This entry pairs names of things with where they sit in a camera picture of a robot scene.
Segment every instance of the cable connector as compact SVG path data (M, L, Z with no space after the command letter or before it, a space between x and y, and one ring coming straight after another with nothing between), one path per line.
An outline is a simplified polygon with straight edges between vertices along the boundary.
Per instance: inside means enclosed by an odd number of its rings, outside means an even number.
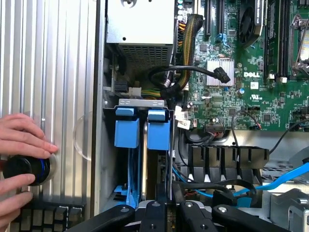
M226 84L231 80L222 67L216 68L213 72L216 74L217 79L221 81L221 83Z

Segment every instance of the chipset heatsink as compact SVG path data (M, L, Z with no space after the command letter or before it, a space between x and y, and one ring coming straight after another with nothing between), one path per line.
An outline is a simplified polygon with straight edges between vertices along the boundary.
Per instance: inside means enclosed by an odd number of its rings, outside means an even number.
M214 79L211 76L207 76L206 85L207 86L234 86L234 60L218 59L218 60L208 60L207 70L213 71L218 67L222 67L231 79L228 83L221 83L218 79Z

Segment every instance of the ram slot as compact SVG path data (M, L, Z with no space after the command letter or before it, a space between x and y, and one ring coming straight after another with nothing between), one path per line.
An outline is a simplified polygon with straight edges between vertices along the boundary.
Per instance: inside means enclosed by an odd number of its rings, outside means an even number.
M212 18L211 18L211 10L212 10L212 0L205 0L205 23L204 23L204 36L208 40L211 36L211 25L212 25Z
M279 62L278 75L288 76L289 57L289 28L290 28L290 0L283 0L280 8L280 37L279 37Z
M217 34L224 32L224 4L225 0L217 0Z

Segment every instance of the vent grille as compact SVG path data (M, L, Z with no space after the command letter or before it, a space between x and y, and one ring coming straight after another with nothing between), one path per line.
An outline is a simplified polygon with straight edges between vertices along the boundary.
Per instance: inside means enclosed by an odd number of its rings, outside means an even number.
M172 52L171 45L137 46L120 44L120 48L122 48L130 65L137 71L168 65Z

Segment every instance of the metal side panel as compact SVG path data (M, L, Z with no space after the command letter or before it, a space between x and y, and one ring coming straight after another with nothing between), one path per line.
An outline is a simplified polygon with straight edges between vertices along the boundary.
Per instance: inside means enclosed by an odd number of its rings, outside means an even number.
M90 198L95 0L0 0L0 117L22 112L59 147L44 201Z

